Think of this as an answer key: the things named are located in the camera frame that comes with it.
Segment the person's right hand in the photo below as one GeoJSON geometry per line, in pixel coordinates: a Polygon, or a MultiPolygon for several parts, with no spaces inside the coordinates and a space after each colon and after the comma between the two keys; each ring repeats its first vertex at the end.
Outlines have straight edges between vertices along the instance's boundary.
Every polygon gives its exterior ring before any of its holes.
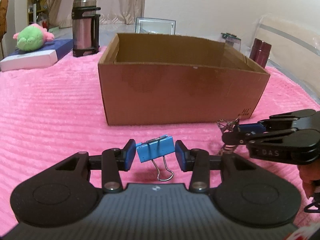
{"type": "Polygon", "coordinates": [[[298,165],[299,176],[302,180],[303,190],[309,199],[314,191],[314,181],[320,180],[320,163],[319,159],[308,165],[298,165]]]}

